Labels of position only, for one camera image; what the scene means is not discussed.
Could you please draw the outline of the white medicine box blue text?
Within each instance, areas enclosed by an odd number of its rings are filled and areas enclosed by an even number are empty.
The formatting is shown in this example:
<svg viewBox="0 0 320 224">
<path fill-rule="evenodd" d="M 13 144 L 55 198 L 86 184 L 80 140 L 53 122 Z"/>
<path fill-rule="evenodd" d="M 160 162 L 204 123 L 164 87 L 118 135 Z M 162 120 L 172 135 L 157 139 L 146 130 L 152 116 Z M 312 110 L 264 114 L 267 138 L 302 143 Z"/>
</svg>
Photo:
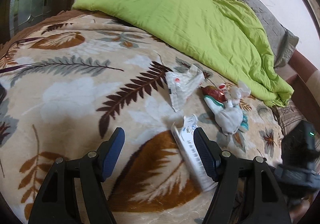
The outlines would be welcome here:
<svg viewBox="0 0 320 224">
<path fill-rule="evenodd" d="M 174 137 L 181 156 L 187 166 L 191 178 L 196 181 L 202 191 L 207 192 L 216 187 L 216 183 L 207 175 L 199 153 L 194 143 L 194 131 L 198 127 L 196 115 L 183 117 L 183 124 L 178 126 L 174 122 L 171 133 Z"/>
</svg>

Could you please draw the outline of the crumpled white tissue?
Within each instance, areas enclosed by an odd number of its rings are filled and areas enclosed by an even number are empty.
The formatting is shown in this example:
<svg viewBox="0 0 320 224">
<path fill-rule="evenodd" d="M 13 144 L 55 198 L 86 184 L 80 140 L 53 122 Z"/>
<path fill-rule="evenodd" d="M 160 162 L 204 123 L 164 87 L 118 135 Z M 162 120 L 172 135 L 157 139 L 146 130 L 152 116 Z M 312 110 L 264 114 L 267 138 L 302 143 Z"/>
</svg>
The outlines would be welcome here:
<svg viewBox="0 0 320 224">
<path fill-rule="evenodd" d="M 219 90 L 224 94 L 224 109 L 215 115 L 217 124 L 222 132 L 228 136 L 235 134 L 238 130 L 246 132 L 249 130 L 248 117 L 240 108 L 240 100 L 249 97 L 250 88 L 242 81 L 237 86 L 227 89 L 225 84 L 219 85 Z"/>
</svg>

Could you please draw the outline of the teal white packet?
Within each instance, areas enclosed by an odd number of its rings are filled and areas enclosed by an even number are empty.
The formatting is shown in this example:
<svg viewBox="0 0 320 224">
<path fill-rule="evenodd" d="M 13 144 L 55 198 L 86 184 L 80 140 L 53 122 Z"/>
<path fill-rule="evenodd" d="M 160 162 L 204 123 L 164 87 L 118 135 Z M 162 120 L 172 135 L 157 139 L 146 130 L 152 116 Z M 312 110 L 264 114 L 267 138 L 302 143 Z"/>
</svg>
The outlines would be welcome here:
<svg viewBox="0 0 320 224">
<path fill-rule="evenodd" d="M 225 107 L 210 96 L 204 96 L 204 101 L 214 114 L 217 125 L 224 135 L 233 135 L 238 130 L 246 132 L 249 130 L 248 117 L 239 107 Z"/>
</svg>

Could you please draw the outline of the striped brown pillow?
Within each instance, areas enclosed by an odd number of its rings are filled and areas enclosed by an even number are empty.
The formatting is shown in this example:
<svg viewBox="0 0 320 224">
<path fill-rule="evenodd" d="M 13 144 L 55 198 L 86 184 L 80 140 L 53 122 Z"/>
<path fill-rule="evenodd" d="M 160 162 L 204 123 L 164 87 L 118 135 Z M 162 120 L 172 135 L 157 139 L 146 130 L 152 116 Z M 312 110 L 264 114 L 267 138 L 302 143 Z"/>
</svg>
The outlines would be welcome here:
<svg viewBox="0 0 320 224">
<path fill-rule="evenodd" d="M 306 121 L 306 118 L 292 100 L 289 100 L 286 107 L 273 106 L 271 109 L 284 136 L 292 131 L 300 121 Z"/>
</svg>

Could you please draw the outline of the dark red candy wrapper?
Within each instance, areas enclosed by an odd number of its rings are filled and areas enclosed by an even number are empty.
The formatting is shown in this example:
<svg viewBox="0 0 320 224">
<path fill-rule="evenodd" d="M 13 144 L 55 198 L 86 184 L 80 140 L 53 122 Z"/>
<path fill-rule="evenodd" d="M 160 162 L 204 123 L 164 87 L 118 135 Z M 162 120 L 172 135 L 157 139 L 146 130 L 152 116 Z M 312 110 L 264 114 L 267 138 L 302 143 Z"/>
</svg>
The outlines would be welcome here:
<svg viewBox="0 0 320 224">
<path fill-rule="evenodd" d="M 201 87 L 201 90 L 204 96 L 210 96 L 218 102 L 223 103 L 227 101 L 225 94 L 214 86 Z"/>
</svg>

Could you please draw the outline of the white plastic pouch wrapper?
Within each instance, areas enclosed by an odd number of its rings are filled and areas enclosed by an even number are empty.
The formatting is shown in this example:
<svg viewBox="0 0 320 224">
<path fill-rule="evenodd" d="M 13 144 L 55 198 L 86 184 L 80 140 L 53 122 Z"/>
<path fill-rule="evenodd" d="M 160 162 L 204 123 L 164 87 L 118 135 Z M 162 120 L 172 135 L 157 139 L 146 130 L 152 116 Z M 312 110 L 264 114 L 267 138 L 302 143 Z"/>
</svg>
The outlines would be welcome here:
<svg viewBox="0 0 320 224">
<path fill-rule="evenodd" d="M 175 112 L 183 109 L 188 97 L 204 81 L 204 74 L 195 65 L 185 73 L 167 72 L 165 79 L 169 90 L 171 106 Z"/>
</svg>

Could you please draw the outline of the leaf pattern fleece blanket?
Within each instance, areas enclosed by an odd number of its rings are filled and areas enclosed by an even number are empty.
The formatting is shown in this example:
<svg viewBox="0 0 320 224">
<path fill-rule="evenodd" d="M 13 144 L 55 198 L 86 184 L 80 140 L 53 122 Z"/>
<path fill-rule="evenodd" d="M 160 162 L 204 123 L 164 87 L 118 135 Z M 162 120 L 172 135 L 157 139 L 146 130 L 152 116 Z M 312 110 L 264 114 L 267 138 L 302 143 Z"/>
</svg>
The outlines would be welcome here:
<svg viewBox="0 0 320 224">
<path fill-rule="evenodd" d="M 117 127 L 125 143 L 103 189 L 117 223 L 200 223 L 213 196 L 191 178 L 171 135 L 196 115 L 198 125 L 239 158 L 281 160 L 272 110 L 240 101 L 249 130 L 225 136 L 194 91 L 175 112 L 168 71 L 203 71 L 204 86 L 225 79 L 156 37 L 99 13 L 70 11 L 21 32 L 1 47 L 1 194 L 27 223 L 46 173 L 58 157 L 97 149 Z"/>
</svg>

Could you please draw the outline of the brown beige headboard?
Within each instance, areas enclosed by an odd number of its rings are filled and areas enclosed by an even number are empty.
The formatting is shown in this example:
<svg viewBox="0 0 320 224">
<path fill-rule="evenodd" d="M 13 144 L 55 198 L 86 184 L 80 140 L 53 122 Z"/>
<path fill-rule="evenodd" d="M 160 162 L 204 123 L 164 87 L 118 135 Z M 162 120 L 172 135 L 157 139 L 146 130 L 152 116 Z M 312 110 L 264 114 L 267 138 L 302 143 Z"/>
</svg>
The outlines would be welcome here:
<svg viewBox="0 0 320 224">
<path fill-rule="evenodd" d="M 319 69 L 295 50 L 288 64 L 275 72 L 293 87 L 291 100 L 319 131 Z"/>
</svg>

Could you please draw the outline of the grey quilted pillow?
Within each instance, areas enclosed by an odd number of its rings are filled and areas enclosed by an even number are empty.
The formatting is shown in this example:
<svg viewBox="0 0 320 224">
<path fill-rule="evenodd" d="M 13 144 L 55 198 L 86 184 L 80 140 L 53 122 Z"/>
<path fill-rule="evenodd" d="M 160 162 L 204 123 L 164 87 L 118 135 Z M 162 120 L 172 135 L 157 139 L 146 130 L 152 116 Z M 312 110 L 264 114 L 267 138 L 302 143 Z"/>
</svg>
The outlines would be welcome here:
<svg viewBox="0 0 320 224">
<path fill-rule="evenodd" d="M 260 0 L 241 0 L 256 14 L 261 22 L 274 54 L 274 67 L 281 68 L 288 64 L 299 37 L 283 27 L 273 13 Z"/>
</svg>

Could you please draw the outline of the green quilt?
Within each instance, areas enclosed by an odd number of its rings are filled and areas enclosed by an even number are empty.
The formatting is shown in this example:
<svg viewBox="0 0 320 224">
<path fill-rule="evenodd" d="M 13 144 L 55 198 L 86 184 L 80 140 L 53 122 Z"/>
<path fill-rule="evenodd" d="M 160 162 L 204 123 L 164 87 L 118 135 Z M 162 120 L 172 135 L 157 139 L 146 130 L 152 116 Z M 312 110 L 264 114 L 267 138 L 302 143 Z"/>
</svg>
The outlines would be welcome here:
<svg viewBox="0 0 320 224">
<path fill-rule="evenodd" d="M 293 88 L 274 71 L 274 54 L 253 10 L 240 0 L 76 0 L 140 28 L 232 82 L 267 106 L 284 107 Z"/>
</svg>

